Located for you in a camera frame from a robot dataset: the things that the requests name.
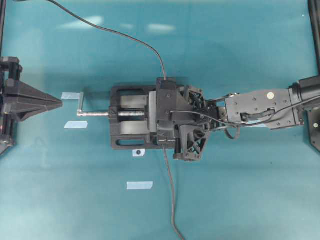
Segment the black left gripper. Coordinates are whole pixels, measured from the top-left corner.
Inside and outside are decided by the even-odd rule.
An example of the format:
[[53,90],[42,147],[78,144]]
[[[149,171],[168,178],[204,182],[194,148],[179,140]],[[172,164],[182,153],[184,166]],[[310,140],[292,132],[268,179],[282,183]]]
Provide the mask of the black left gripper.
[[20,81],[23,71],[17,57],[0,58],[0,146],[14,145],[16,122],[63,106],[63,102]]

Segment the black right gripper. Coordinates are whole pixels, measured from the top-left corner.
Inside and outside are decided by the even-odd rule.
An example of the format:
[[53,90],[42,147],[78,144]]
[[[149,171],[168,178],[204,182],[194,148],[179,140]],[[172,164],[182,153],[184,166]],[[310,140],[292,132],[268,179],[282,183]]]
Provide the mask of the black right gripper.
[[179,85],[175,78],[156,80],[156,124],[159,138],[175,137],[175,121],[182,121],[186,115],[171,111],[190,111],[195,125],[180,125],[175,138],[173,158],[186,162],[199,161],[203,155],[210,131],[224,127],[219,119],[217,105],[207,102],[204,91],[192,85]]

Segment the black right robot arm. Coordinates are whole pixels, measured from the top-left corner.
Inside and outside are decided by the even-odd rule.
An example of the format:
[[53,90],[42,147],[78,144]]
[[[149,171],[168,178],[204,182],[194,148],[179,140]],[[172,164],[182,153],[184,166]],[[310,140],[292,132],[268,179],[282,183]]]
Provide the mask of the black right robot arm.
[[156,141],[174,149],[176,160],[198,161],[213,132],[236,140],[242,128],[263,125],[271,130],[304,124],[303,113],[320,106],[320,78],[305,78],[284,89],[230,93],[206,99],[200,88],[158,79]]

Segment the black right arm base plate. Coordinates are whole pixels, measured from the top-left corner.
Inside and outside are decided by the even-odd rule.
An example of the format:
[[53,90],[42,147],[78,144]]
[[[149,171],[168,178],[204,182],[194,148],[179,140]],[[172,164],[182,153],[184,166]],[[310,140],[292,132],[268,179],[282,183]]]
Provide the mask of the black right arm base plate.
[[307,104],[304,107],[304,125],[311,146],[320,152],[320,107]]

